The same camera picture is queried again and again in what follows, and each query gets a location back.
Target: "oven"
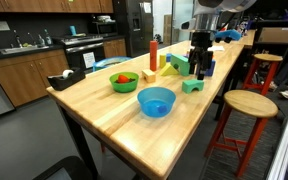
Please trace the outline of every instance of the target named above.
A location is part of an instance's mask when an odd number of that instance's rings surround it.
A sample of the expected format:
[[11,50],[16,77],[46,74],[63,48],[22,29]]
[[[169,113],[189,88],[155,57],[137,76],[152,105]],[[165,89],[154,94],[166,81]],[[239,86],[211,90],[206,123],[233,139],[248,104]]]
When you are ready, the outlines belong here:
[[93,63],[105,59],[103,37],[60,37],[53,38],[57,44],[64,45],[66,59],[70,68],[78,67],[86,73],[92,72]]

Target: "blue bowl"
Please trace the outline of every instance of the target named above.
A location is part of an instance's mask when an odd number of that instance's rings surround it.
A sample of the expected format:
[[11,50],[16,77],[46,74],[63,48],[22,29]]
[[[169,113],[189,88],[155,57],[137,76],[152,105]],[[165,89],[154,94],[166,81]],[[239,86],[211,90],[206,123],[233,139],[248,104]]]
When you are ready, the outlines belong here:
[[140,91],[137,99],[144,114],[159,118],[171,111],[176,95],[167,88],[151,87]]

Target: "gray floor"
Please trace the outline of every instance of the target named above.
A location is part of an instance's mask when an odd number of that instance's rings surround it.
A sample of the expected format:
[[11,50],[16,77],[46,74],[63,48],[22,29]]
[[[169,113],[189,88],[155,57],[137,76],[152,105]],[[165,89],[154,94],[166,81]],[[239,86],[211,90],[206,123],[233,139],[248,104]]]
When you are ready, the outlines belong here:
[[[288,108],[287,103],[280,105]],[[216,108],[217,105],[211,105],[170,179],[191,180],[204,175],[207,159],[203,153],[217,123],[213,120]],[[100,179],[132,179],[135,173],[131,169],[112,153],[101,153],[100,144],[88,133],[85,135]],[[49,98],[42,98],[0,117],[0,180],[32,179],[71,155],[78,156],[78,153],[55,103]]]

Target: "microwave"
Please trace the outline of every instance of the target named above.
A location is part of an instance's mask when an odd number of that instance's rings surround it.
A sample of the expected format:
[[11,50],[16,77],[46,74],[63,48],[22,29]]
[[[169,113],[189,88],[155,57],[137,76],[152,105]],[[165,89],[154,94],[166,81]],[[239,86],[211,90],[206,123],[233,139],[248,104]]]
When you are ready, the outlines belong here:
[[91,22],[88,25],[88,31],[103,37],[118,35],[116,22]]

